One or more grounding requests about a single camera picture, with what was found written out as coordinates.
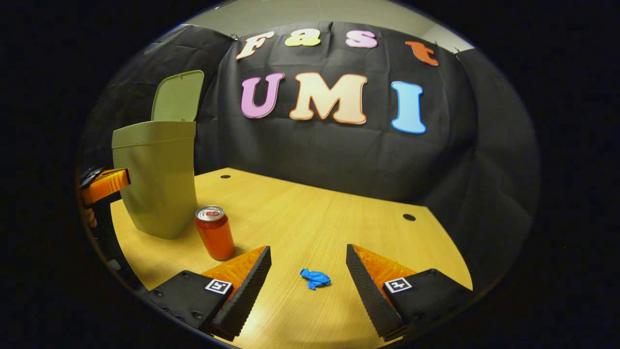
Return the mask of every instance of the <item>trash can lid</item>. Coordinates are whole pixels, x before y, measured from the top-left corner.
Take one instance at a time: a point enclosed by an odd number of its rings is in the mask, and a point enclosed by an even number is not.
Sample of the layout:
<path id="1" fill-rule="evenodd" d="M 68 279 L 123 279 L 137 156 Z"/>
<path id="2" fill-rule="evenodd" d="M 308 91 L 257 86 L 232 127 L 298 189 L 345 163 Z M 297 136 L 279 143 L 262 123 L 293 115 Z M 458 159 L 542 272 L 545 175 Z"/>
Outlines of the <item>trash can lid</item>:
<path id="1" fill-rule="evenodd" d="M 155 92 L 151 120 L 194 121 L 205 74 L 186 71 L 164 79 Z"/>

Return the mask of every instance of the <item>green trash can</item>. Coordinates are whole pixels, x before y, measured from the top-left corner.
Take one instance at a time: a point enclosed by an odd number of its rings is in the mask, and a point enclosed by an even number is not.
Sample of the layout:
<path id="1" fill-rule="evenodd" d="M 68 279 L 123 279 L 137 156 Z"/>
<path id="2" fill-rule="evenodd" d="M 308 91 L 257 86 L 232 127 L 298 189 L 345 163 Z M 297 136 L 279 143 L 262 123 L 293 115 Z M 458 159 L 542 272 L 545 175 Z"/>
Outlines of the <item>green trash can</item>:
<path id="1" fill-rule="evenodd" d="M 120 195 L 138 230 L 179 237 L 199 208 L 193 170 L 200 70 L 164 79 L 155 92 L 151 121 L 112 134 L 115 168 L 128 168 L 131 185 Z"/>

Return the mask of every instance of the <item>soda can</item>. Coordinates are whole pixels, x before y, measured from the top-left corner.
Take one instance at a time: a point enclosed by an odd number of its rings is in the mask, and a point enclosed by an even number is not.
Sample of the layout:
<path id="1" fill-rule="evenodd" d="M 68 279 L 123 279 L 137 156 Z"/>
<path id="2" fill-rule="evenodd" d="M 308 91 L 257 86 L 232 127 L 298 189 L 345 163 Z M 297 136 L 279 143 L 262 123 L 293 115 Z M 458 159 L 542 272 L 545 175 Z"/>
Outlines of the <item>soda can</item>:
<path id="1" fill-rule="evenodd" d="M 209 205 L 196 211 L 196 228 L 209 255 L 216 260 L 234 256 L 235 247 L 228 216 L 220 206 Z"/>

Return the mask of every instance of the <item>crumpled blue glove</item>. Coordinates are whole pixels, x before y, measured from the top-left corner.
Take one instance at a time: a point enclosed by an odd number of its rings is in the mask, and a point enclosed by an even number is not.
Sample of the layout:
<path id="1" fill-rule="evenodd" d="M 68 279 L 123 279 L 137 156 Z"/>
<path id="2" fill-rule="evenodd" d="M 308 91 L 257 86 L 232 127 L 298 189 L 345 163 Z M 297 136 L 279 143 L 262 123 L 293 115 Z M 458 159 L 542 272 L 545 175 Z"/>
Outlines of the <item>crumpled blue glove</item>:
<path id="1" fill-rule="evenodd" d="M 300 275 L 308 279 L 308 287 L 313 290 L 317 287 L 329 286 L 332 284 L 332 280 L 329 279 L 329 276 L 320 271 L 309 271 L 306 268 L 301 270 Z"/>

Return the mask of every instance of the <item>table surface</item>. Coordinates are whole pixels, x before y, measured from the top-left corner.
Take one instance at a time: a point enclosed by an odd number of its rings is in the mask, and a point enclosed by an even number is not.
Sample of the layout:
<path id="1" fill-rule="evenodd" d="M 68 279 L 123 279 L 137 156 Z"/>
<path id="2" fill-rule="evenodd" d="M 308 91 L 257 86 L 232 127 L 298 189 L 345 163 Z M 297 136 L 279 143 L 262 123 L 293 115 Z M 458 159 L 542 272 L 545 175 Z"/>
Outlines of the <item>table surface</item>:
<path id="1" fill-rule="evenodd" d="M 224 208 L 237 254 L 271 246 L 272 267 L 240 336 L 242 348 L 376 348 L 377 336 L 346 263 L 347 244 L 423 271 L 436 268 L 472 289 L 460 252 L 426 207 L 371 199 L 224 168 L 195 177 L 199 206 Z M 111 203 L 118 242 L 152 290 L 182 270 L 222 263 L 206 252 L 193 223 L 175 240 L 140 232 L 122 200 Z M 416 220 L 406 220 L 411 214 Z M 329 275 L 312 291 L 303 268 Z"/>

